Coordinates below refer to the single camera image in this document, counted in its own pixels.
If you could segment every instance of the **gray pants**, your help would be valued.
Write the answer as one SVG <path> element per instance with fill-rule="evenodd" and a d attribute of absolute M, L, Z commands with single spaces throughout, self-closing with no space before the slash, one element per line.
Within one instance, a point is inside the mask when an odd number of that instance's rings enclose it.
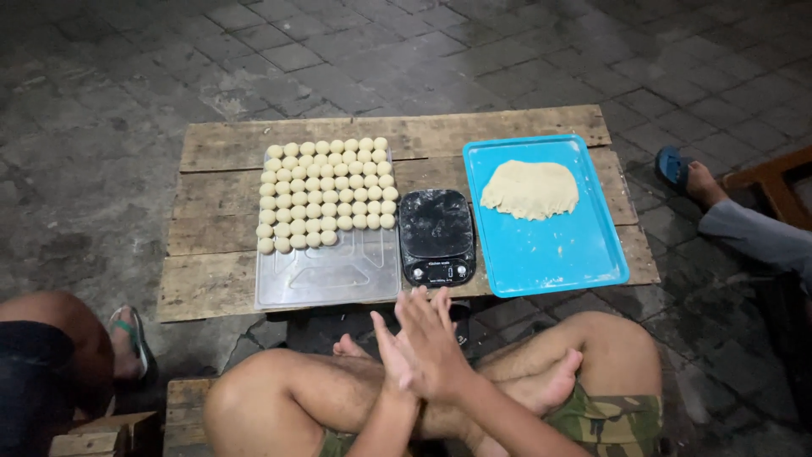
<path fill-rule="evenodd" d="M 699 221 L 699 233 L 718 237 L 744 255 L 801 277 L 812 293 L 812 232 L 769 218 L 732 200 L 716 203 Z"/>

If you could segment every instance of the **plastic tray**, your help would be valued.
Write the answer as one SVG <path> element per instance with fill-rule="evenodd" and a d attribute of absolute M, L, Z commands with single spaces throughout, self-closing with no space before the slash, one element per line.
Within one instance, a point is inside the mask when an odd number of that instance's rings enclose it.
<path fill-rule="evenodd" d="M 490 288 L 498 297 L 544 294 L 628 281 L 628 266 L 598 174 L 578 135 L 478 141 L 463 149 Z M 508 160 L 569 169 L 580 195 L 572 213 L 515 219 L 481 207 L 482 190 Z"/>
<path fill-rule="evenodd" d="M 391 163 L 391 150 L 387 153 Z M 394 300 L 400 292 L 402 277 L 397 227 L 395 224 L 389 230 L 338 230 L 338 241 L 333 246 L 292 250 L 287 254 L 257 252 L 254 308 Z"/>

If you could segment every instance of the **flattened dough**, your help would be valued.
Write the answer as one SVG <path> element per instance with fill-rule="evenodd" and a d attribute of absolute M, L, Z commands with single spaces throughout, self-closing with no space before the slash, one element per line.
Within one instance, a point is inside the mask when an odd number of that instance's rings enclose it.
<path fill-rule="evenodd" d="M 490 177 L 479 204 L 516 219 L 544 220 L 572 212 L 578 204 L 578 186 L 564 165 L 508 160 Z"/>

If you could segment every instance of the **blue tray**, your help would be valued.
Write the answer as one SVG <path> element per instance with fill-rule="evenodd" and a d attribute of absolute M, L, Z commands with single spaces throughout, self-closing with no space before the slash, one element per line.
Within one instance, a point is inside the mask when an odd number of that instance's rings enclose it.
<path fill-rule="evenodd" d="M 488 273 L 498 297 L 545 294 L 628 281 L 628 265 L 598 174 L 578 135 L 477 141 L 463 148 L 473 213 Z M 514 219 L 479 204 L 496 168 L 508 160 L 555 162 L 575 177 L 572 213 L 546 220 Z"/>

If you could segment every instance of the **concrete floor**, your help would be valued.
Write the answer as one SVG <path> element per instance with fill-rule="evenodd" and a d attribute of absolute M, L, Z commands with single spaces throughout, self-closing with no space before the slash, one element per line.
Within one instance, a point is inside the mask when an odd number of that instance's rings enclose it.
<path fill-rule="evenodd" d="M 708 455 L 808 455 L 747 275 L 648 165 L 664 144 L 723 173 L 812 143 L 811 20 L 780 0 L 6 0 L 0 299 L 130 303 L 164 379 L 222 370 L 284 324 L 153 320 L 188 123 L 600 103 L 663 283 L 493 307 L 474 350 L 621 313 L 673 349 Z"/>

